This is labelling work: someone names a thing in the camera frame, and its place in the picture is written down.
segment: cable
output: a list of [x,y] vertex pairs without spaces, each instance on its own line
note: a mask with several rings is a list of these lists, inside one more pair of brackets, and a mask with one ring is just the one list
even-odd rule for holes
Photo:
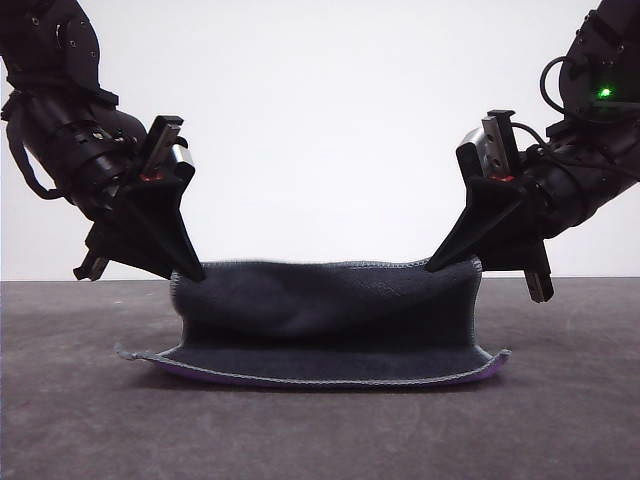
[[540,144],[540,147],[545,151],[545,153],[550,157],[549,160],[554,165],[562,165],[566,167],[582,167],[582,168],[591,168],[594,170],[607,170],[609,172],[617,173],[618,175],[622,175],[624,177],[631,178],[636,182],[640,182],[640,173],[634,172],[633,170],[629,170],[628,168],[620,167],[618,165],[610,165],[608,163],[600,164],[600,163],[583,163],[583,162],[571,162],[567,161],[563,158],[560,158],[556,152],[554,152],[549,144],[545,142],[542,136],[536,132],[533,128],[523,123],[512,123],[513,128],[518,128],[520,130],[524,130],[533,138],[535,138],[536,142]]
[[542,98],[544,99],[547,105],[549,105],[558,113],[561,113],[567,117],[573,118],[576,121],[583,122],[583,123],[590,123],[592,125],[615,125],[617,123],[624,122],[629,118],[628,116],[622,116],[615,120],[595,120],[595,119],[586,118],[581,115],[578,115],[577,113],[571,112],[566,108],[561,107],[556,102],[554,102],[551,96],[549,95],[549,92],[547,91],[547,77],[549,76],[549,72],[551,72],[551,69],[553,67],[555,67],[559,63],[565,63],[565,62],[571,63],[572,65],[577,65],[577,62],[575,59],[571,57],[563,56],[563,57],[554,58],[542,70],[542,75],[540,76],[540,94],[542,95]]

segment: white backdrop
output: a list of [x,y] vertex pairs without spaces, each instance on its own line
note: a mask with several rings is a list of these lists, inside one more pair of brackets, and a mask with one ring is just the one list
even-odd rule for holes
[[[82,2],[121,109],[147,126],[186,119],[198,173],[183,213],[200,258],[287,261],[431,255],[464,206],[459,141],[492,108],[540,130],[558,120],[540,70],[596,3]],[[640,274],[639,200],[548,242],[554,273]],[[27,189],[4,142],[3,279],[71,279],[88,229]],[[105,278],[152,277],[112,264]]]

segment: gray table surface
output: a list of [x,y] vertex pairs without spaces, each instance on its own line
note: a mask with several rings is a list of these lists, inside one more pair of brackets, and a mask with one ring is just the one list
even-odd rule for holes
[[480,384],[247,390],[113,353],[175,345],[166,282],[2,285],[3,479],[638,479],[640,279],[485,280]]

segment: green led light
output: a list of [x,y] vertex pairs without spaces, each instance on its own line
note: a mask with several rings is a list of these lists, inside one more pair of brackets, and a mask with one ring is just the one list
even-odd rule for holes
[[613,89],[609,87],[601,88],[598,92],[598,98],[600,99],[609,98],[611,95],[613,95]]

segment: dark gray fabric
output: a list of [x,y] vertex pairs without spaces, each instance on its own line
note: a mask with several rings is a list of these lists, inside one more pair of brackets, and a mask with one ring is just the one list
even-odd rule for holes
[[172,282],[182,343],[120,354],[216,383],[424,386],[487,378],[506,361],[475,343],[477,259],[408,264],[226,262]]

